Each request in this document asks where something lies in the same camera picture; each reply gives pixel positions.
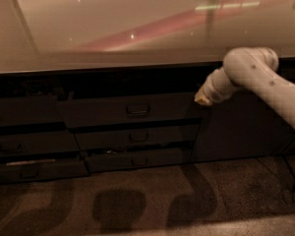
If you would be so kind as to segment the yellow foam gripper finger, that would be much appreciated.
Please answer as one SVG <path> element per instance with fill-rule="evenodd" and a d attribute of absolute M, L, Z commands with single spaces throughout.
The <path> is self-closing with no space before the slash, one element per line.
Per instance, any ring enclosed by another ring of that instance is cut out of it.
<path fill-rule="evenodd" d="M 194 101 L 202 106 L 212 106 L 211 100 L 200 90 L 195 94 Z"/>

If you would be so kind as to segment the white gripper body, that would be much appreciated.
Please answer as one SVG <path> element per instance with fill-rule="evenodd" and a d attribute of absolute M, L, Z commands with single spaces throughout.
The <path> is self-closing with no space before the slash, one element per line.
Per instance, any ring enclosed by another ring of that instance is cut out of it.
<path fill-rule="evenodd" d="M 210 73 L 204 84 L 200 87 L 207 98 L 212 102 L 212 105 L 221 103 L 229 99 L 235 92 L 241 88 L 236 86 L 227 76 L 223 67 L 215 69 Z"/>

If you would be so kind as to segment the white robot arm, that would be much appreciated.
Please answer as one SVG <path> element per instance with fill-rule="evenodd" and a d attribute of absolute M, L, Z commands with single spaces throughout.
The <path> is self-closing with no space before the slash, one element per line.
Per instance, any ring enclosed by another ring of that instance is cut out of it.
<path fill-rule="evenodd" d="M 222 67 L 207 76 L 195 102 L 212 106 L 248 89 L 295 130 L 295 84 L 276 73 L 278 66 L 278 56 L 270 48 L 234 48 L 225 55 Z"/>

